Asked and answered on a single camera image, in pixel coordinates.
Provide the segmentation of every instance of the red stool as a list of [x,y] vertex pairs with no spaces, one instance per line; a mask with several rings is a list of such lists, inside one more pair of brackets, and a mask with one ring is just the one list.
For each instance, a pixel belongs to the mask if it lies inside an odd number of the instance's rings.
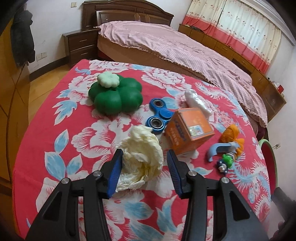
[[271,195],[274,193],[274,190],[277,187],[277,169],[276,169],[276,159],[274,157],[274,152],[272,146],[268,140],[262,139],[259,141],[261,151],[263,153],[265,163],[267,166],[267,172],[269,176],[269,185]]

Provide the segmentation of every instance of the green toy figure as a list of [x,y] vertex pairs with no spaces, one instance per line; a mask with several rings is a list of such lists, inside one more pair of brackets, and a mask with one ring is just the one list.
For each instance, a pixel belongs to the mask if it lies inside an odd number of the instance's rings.
[[98,112],[116,115],[137,110],[143,102],[141,92],[142,85],[135,79],[105,71],[89,89],[89,98]]
[[227,168],[231,168],[234,163],[234,155],[232,153],[223,154],[222,160],[226,164]]

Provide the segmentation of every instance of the fidget spinner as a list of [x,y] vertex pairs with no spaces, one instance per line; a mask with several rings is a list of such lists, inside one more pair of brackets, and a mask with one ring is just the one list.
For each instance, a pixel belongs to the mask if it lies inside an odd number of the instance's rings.
[[152,99],[149,106],[155,115],[148,118],[146,126],[152,127],[153,133],[160,134],[165,129],[174,112],[168,110],[165,102],[158,98]]

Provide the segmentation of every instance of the orange box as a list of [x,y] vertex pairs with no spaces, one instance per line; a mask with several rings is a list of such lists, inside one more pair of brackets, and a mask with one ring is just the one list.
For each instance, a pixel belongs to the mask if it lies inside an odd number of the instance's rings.
[[214,134],[212,126],[199,108],[177,110],[165,128],[165,136],[176,155],[195,150]]

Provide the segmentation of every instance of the wooden headboard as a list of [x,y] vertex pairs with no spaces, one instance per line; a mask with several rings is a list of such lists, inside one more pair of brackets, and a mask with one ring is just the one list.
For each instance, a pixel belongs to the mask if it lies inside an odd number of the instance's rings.
[[174,15],[145,0],[98,0],[83,3],[82,28],[110,21],[141,21],[169,25]]

